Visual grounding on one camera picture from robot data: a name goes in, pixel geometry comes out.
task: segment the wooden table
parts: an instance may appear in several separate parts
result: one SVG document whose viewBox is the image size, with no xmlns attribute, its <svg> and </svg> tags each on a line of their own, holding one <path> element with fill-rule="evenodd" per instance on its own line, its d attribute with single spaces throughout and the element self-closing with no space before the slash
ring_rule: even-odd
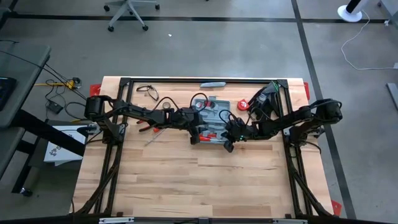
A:
<svg viewBox="0 0 398 224">
<path fill-rule="evenodd" d="M 104 77 L 101 95 L 116 98 L 120 77 Z M 307 105 L 300 78 L 288 79 L 293 110 Z M 153 108 L 156 104 L 146 93 L 135 89 L 132 103 Z M 200 89 L 197 83 L 151 83 L 160 97 L 169 96 L 179 106 L 188 106 L 198 92 L 231 102 L 231 111 L 247 119 L 236 109 L 241 99 L 249 100 L 262 85 L 227 84 L 224 88 Z M 287 111 L 282 93 L 284 111 Z M 189 134 L 165 130 L 148 146 L 155 134 L 139 133 L 145 124 L 129 118 L 113 205 L 113 213 L 134 217 L 223 217 L 283 218 L 294 214 L 286 168 L 282 134 L 268 141 L 237 142 L 233 153 L 222 145 L 190 145 Z M 73 200 L 78 210 L 99 184 L 106 145 L 94 142 L 86 147 Z M 329 211 L 333 212 L 320 153 L 311 145 L 302 147 L 309 188 Z M 300 206 L 304 203 L 298 190 Z M 104 193 L 103 208 L 108 196 Z"/>
</svg>

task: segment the black metal frame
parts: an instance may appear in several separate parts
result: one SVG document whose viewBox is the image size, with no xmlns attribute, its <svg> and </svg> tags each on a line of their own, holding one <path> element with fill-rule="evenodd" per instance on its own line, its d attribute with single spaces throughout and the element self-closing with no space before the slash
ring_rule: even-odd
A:
<svg viewBox="0 0 398 224">
<path fill-rule="evenodd" d="M 127 89 L 127 96 L 126 101 L 130 102 L 133 93 L 133 85 L 135 83 L 205 83 L 205 82 L 226 82 L 226 83 L 238 83 L 238 84 L 263 84 L 267 85 L 271 82 L 276 82 L 280 85 L 280 90 L 284 91 L 285 100 L 287 104 L 287 111 L 288 113 L 292 112 L 292 102 L 290 100 L 290 93 L 289 93 L 289 86 L 287 80 L 284 79 L 276 79 L 276 80 L 264 80 L 264 79 L 221 79 L 221 78 L 121 78 L 119 82 L 119 90 L 117 99 L 121 100 L 123 98 L 123 91 L 126 86 Z M 280 91 L 277 94 L 277 101 L 279 107 L 279 113 L 284 114 L 283 107 L 282 107 L 282 98 Z M 112 122 L 116 124 L 118 118 L 113 117 Z M 127 122 L 127 116 L 123 116 L 122 123 Z M 305 216 L 301 209 L 299 203 L 299 197 L 296 187 L 296 181 L 298 180 L 297 174 L 293 173 L 294 170 L 294 163 L 292 162 L 292 155 L 290 153 L 290 144 L 288 142 L 288 137 L 282 132 L 283 135 L 283 142 L 285 148 L 285 157 L 287 161 L 287 170 L 289 175 L 289 182 L 290 182 L 290 190 L 292 194 L 292 201 L 294 206 L 294 215 L 296 218 L 305 218 Z M 109 163 L 111 158 L 111 153 L 113 147 L 117 146 L 116 149 L 116 156 L 114 159 L 114 163 L 112 167 L 109 169 Z M 90 199 L 86 202 L 85 206 L 81 208 L 79 211 L 73 214 L 69 214 L 66 216 L 61 217 L 43 217 L 43 218 L 34 218 L 34 219 L 26 219 L 26 220 L 11 220 L 11 223 L 47 223 L 47 222 L 57 222 L 57 223 L 71 223 L 75 221 L 79 221 L 79 223 L 93 223 L 98 222 L 99 218 L 106 218 L 111 217 L 112 214 L 112 207 L 114 201 L 114 195 L 116 193 L 116 182 L 118 179 L 118 170 L 121 161 L 121 154 L 123 149 L 123 141 L 119 144 L 114 145 L 113 143 L 109 143 L 106 148 L 105 158 L 103 162 L 102 173 L 100 177 L 100 182 L 98 188 L 95 190 L 94 194 L 90 197 Z M 302 181 L 306 185 L 305 180 L 305 171 L 303 167 L 303 160 L 300 153 L 300 148 L 295 148 L 295 158 L 297 158 L 298 164 L 298 175 L 301 177 Z M 106 208 L 103 212 L 101 212 L 101 204 L 103 200 L 103 191 L 107 184 L 110 181 L 110 189 L 108 195 L 108 201 Z M 306 215 L 312 216 L 312 206 L 310 204 L 310 199 L 305 195 L 305 189 L 303 190 L 304 196 L 304 203 L 306 208 Z M 94 208 L 94 214 L 87 214 L 90 212 L 92 207 Z M 286 214 L 286 218 L 291 217 L 291 214 Z M 159 218 L 159 217 L 134 217 L 135 222 L 184 222 L 187 221 L 189 218 Z M 209 218 L 212 223 L 272 223 L 274 219 L 272 218 Z"/>
</svg>

